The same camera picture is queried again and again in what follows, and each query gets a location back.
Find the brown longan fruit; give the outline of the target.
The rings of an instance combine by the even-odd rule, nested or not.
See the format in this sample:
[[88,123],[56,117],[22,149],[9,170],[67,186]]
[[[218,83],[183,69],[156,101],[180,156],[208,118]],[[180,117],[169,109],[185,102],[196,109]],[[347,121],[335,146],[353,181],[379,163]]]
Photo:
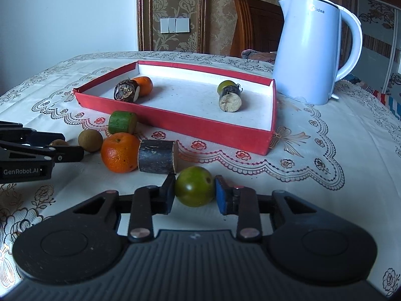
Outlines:
[[78,143],[85,151],[95,153],[102,147],[103,136],[94,129],[83,130],[78,136]]
[[63,139],[55,139],[50,143],[50,146],[69,146],[69,143]]

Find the green round plum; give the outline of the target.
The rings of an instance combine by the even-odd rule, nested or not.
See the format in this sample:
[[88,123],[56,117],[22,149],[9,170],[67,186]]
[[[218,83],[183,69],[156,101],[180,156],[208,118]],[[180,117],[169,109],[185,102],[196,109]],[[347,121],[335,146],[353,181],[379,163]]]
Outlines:
[[215,197],[212,174],[203,167],[188,167],[175,182],[175,196],[188,207],[202,207]]
[[225,88],[225,87],[227,87],[227,86],[238,86],[238,84],[236,84],[235,82],[233,82],[232,80],[224,80],[223,82],[221,82],[219,85],[218,85],[218,88],[217,88],[217,92],[218,92],[218,94],[220,94],[222,91],[223,91],[223,89]]

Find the orange tangerine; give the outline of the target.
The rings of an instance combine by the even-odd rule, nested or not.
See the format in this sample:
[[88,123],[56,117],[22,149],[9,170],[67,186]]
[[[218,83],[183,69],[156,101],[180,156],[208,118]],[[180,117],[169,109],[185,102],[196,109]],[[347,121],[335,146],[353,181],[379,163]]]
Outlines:
[[112,172],[129,173],[138,167],[140,140],[129,133],[118,132],[103,140],[101,159]]
[[140,87],[139,97],[146,97],[153,90],[153,82],[147,76],[139,76],[133,79]]

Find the green cucumber piece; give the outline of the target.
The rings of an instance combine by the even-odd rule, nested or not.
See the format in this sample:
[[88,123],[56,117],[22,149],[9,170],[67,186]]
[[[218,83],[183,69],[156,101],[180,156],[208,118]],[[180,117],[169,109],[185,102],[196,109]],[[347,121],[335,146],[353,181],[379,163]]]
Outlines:
[[137,114],[128,111],[114,111],[108,123],[110,134],[125,132],[134,134],[137,126]]

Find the red shallow cardboard box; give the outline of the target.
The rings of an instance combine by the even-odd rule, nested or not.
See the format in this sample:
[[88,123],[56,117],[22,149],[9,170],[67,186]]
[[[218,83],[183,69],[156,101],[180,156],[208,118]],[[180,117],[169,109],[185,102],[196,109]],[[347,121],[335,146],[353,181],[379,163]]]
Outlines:
[[[149,77],[154,88],[135,103],[114,99],[118,82]],[[224,112],[218,105],[218,85],[232,80],[242,88],[239,111]],[[137,114],[142,124],[201,140],[267,155],[275,131],[276,88],[272,79],[199,64],[138,60],[74,89],[85,108],[111,114]]]

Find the brown patterned pillow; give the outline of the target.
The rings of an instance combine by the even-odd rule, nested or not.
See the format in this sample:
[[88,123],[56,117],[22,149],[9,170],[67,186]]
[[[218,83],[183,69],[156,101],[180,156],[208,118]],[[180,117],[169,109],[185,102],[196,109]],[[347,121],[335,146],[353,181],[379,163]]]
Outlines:
[[260,52],[252,49],[246,49],[241,52],[241,57],[248,60],[258,60],[263,62],[274,63],[276,52]]

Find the white electric kettle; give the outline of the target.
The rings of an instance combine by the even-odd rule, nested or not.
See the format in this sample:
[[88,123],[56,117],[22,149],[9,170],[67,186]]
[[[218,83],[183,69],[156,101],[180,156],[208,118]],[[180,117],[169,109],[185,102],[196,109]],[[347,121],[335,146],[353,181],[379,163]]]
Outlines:
[[[272,77],[287,97],[325,105],[334,85],[356,66],[362,52],[362,28],[355,14],[329,0],[279,0],[284,23]],[[341,30],[351,30],[351,52],[343,66]]]

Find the brown wooden headboard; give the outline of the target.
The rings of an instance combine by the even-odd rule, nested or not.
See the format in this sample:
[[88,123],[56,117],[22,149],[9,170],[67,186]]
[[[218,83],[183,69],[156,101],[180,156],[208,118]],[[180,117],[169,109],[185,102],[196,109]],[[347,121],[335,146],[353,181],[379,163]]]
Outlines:
[[242,51],[276,52],[283,30],[283,12],[275,4],[262,0],[234,0],[237,23],[230,56]]

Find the patterned wardrobe doors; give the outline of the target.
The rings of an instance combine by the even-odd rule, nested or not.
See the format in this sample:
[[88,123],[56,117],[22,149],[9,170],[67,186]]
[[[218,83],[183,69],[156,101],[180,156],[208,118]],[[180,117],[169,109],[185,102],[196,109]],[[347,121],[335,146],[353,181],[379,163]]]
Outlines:
[[400,100],[400,8],[380,0],[357,0],[363,44],[353,74]]

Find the white wall switch panel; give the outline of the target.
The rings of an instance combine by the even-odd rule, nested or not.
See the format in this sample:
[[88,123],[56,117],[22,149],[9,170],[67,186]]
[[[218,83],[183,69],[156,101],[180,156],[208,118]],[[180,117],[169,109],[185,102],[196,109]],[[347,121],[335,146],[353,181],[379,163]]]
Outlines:
[[160,19],[161,33],[189,33],[190,19],[189,18],[161,18]]

